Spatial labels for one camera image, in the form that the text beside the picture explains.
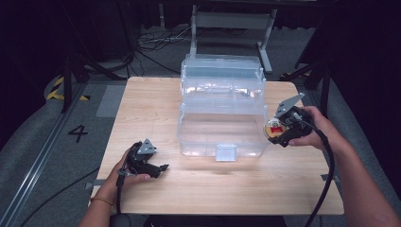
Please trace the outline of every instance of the wooden table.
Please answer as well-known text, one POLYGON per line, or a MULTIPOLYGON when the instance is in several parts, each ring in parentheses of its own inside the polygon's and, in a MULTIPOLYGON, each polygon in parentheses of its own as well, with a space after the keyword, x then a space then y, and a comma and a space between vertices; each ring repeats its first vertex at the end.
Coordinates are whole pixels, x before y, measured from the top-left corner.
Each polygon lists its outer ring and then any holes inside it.
MULTIPOLYGON (((181 80, 131 78, 121 100, 99 170, 106 179, 124 151, 148 138, 157 147, 149 160, 169 164, 158 179, 123 192, 121 210, 136 214, 309 215, 322 193, 328 166, 313 147, 269 145, 258 158, 216 162, 214 157, 183 156, 177 138, 181 80)), ((267 82, 269 116, 280 101, 297 95, 290 82, 267 82)), ((319 214, 343 214, 332 183, 319 214)))

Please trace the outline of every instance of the dark background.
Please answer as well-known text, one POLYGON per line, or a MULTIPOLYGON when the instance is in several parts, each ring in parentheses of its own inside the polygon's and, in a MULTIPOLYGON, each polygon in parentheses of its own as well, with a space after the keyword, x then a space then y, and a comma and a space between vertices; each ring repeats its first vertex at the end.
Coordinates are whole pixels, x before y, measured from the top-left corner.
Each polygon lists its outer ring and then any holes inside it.
MULTIPOLYGON (((44 88, 60 74, 62 61, 68 54, 80 53, 94 61, 118 59, 127 54, 113 1, 98 1, 98 4, 96 1, 3 2, 0 9, 0 148, 45 104, 44 88)), ((351 9, 330 14, 324 20, 320 12, 313 10, 282 9, 275 25, 319 25, 300 62, 311 63, 332 54, 332 78, 400 197, 401 176, 397 169, 401 161, 399 9, 382 1, 362 1, 346 7, 351 9)), ((157 4, 131 5, 135 27, 159 26, 157 8, 157 4)), ((165 9, 166 27, 189 23, 190 6, 168 5, 165 9)))

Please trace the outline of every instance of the person's left hand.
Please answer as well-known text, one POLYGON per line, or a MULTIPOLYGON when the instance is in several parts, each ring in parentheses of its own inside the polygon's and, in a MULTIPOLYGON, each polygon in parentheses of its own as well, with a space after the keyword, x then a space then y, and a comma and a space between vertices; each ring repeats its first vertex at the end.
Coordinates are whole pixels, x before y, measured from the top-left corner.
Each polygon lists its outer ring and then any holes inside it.
MULTIPOLYGON (((123 166, 124 161, 129 153, 129 149, 127 149, 121 158, 121 160, 114 166, 112 172, 110 173, 109 177, 107 178, 107 182, 110 181, 112 183, 116 183, 118 179, 118 170, 123 166)), ((150 176, 148 174, 137 174, 136 176, 126 176, 124 179, 124 188, 130 187, 131 185, 135 183, 140 183, 144 182, 146 180, 150 179, 150 176)))

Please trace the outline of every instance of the yellow tape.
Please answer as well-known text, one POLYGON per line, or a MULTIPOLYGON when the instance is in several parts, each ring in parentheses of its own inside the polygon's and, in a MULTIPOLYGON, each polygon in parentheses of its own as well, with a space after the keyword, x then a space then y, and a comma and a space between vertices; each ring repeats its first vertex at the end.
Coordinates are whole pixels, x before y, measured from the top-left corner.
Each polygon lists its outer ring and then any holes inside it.
MULTIPOLYGON (((64 95, 57 95, 57 90, 59 90, 61 84, 64 82, 64 77, 60 76, 56 82, 53 85, 53 88, 51 89, 49 95, 47 95, 47 99, 58 99, 58 100, 64 100, 64 95)), ((91 97, 90 96, 81 96, 79 100, 82 101, 89 101, 91 97)))

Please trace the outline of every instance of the clear plastic storage box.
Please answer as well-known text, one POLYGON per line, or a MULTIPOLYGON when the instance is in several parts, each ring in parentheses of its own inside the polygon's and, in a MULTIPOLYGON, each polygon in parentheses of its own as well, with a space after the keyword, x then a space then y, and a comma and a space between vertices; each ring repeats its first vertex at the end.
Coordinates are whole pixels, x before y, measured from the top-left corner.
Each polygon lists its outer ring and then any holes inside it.
POLYGON ((269 140, 263 68, 257 57, 187 55, 177 135, 183 155, 217 161, 263 154, 269 140))

